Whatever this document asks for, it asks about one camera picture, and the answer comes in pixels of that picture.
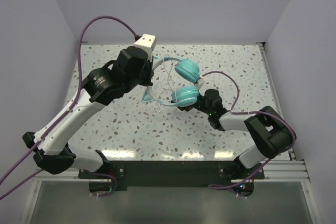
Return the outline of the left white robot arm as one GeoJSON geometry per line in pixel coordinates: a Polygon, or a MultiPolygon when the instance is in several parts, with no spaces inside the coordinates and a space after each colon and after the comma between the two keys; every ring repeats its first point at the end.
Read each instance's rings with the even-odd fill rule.
{"type": "Polygon", "coordinates": [[[122,49],[116,60],[90,71],[79,83],[79,91],[72,100],[43,129],[23,135],[39,168],[50,174],[60,174],[69,168],[88,170],[97,178],[108,174],[107,159],[100,151],[77,151],[68,141],[113,100],[137,85],[152,85],[152,51],[150,47],[137,45],[122,49]]]}

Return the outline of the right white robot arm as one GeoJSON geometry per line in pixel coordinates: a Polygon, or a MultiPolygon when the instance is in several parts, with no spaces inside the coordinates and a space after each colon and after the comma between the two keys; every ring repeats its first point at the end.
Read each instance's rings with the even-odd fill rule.
{"type": "Polygon", "coordinates": [[[253,167],[264,160],[271,160],[290,149],[297,137],[294,130],[270,106],[259,111],[232,112],[223,107],[219,92],[215,89],[199,94],[194,104],[185,111],[196,109],[208,116],[212,128],[219,131],[245,131],[254,141],[254,145],[242,152],[236,159],[234,173],[246,178],[253,167]]]}

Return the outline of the teal cat-ear headphones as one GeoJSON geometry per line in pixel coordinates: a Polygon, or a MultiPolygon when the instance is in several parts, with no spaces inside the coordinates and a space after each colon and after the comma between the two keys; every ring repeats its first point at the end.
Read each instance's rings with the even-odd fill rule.
{"type": "Polygon", "coordinates": [[[196,103],[199,90],[195,83],[201,72],[195,62],[184,57],[166,55],[162,58],[155,57],[152,69],[166,72],[168,88],[159,93],[153,86],[147,86],[141,102],[156,102],[170,107],[186,107],[196,103]]]}

